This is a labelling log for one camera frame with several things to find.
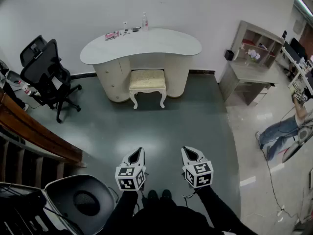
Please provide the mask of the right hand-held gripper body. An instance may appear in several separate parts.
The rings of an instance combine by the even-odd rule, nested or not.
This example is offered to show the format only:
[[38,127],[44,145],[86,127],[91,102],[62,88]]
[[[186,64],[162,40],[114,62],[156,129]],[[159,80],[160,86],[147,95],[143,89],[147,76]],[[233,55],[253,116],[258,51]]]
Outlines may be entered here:
[[209,186],[213,182],[213,166],[210,161],[187,165],[183,168],[185,180],[192,188]]

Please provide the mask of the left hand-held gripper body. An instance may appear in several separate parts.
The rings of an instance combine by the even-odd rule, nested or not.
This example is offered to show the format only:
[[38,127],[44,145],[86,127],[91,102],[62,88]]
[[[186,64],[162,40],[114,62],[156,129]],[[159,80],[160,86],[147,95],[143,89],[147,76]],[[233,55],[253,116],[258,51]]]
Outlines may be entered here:
[[146,166],[118,166],[115,180],[121,191],[139,191],[146,181]]

